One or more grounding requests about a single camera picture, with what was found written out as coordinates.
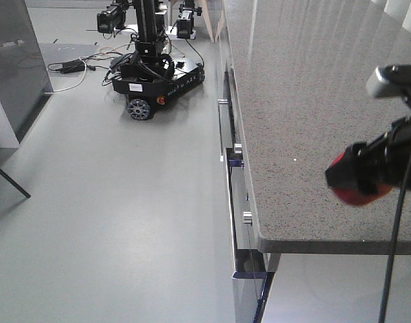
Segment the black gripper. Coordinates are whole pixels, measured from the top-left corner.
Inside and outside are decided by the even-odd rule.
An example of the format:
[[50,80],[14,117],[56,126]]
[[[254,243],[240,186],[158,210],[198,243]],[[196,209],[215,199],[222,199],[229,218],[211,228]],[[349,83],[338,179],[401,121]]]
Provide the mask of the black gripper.
[[411,117],[399,118],[368,143],[349,145],[326,169],[335,195],[376,195],[377,185],[399,186],[411,155]]

